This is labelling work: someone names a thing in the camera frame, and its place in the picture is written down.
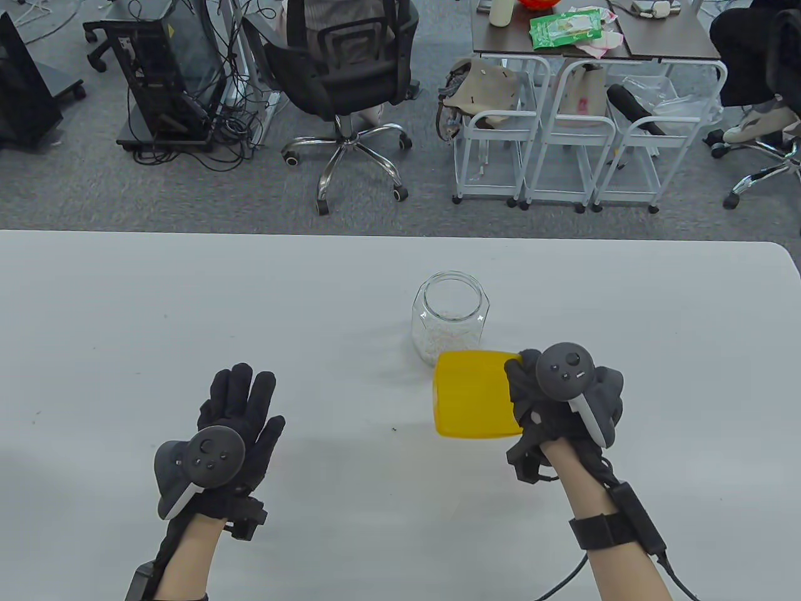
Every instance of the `black glove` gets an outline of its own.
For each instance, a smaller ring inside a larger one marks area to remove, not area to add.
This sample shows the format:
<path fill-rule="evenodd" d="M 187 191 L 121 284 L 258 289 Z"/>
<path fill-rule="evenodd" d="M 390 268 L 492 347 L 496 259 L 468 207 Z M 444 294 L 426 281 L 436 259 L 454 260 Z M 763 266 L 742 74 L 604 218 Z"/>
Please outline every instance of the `black glove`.
<path fill-rule="evenodd" d="M 581 416 L 574 413 L 568 403 L 554 401 L 542 392 L 536 376 L 540 355 L 538 350 L 525 350 L 520 353 L 520 360 L 511 359 L 505 364 L 514 418 L 523 429 L 520 440 L 506 452 L 506 460 L 521 482 L 534 484 L 540 480 L 554 480 L 556 478 L 540 475 L 540 466 L 550 466 L 540 445 L 566 438 L 577 451 L 582 465 L 599 482 L 610 482 L 611 470 L 602 461 L 602 449 L 593 441 Z M 596 367 L 596 380 L 603 383 L 608 371 L 606 367 Z"/>
<path fill-rule="evenodd" d="M 278 415 L 264 423 L 276 389 L 275 375 L 259 373 L 251 388 L 252 379 L 253 369 L 247 363 L 223 369 L 214 377 L 209 399 L 200 407 L 198 431 L 208 426 L 235 430 L 245 443 L 245 459 L 228 484 L 196 495 L 184 511 L 210 518 L 230 518 L 231 503 L 248 497 L 264 480 L 285 421 Z"/>

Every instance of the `black pants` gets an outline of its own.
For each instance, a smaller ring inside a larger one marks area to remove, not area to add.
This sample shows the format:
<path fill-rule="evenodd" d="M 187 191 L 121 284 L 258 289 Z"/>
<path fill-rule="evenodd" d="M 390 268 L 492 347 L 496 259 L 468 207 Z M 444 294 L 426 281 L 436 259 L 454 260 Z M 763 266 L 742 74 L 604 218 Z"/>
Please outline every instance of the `black pants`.
<path fill-rule="evenodd" d="M 712 22 L 710 38 L 729 70 L 720 92 L 724 107 L 765 103 L 775 96 L 765 81 L 767 39 L 780 10 L 769 0 L 755 0 L 751 8 L 724 10 Z"/>

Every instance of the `white bottle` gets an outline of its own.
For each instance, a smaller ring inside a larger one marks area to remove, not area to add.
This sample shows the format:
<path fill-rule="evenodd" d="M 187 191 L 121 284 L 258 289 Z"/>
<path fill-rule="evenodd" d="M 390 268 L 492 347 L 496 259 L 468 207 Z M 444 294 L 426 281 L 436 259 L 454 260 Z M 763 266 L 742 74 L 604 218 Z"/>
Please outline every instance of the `white bottle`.
<path fill-rule="evenodd" d="M 506 27 L 512 20 L 512 11 L 517 0 L 493 0 L 489 9 L 489 23 L 495 27 Z"/>

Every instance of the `glass jar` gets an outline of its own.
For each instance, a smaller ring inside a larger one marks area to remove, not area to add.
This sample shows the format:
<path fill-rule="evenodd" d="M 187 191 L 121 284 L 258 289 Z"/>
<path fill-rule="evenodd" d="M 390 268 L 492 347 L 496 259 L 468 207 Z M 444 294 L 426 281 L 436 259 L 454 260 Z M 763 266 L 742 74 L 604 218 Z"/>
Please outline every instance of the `glass jar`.
<path fill-rule="evenodd" d="M 481 343 L 489 298 L 474 277 L 461 272 L 431 276 L 412 305 L 412 341 L 432 367 L 442 353 L 475 350 Z"/>

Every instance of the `green snack bag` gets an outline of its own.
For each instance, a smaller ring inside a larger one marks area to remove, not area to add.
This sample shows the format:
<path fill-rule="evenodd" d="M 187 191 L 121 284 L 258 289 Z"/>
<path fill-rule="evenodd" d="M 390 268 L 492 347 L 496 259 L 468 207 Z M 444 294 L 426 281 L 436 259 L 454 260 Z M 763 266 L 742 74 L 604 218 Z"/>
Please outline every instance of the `green snack bag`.
<path fill-rule="evenodd" d="M 533 18 L 530 33 L 535 49 L 598 39 L 603 35 L 601 11 L 592 9 Z"/>

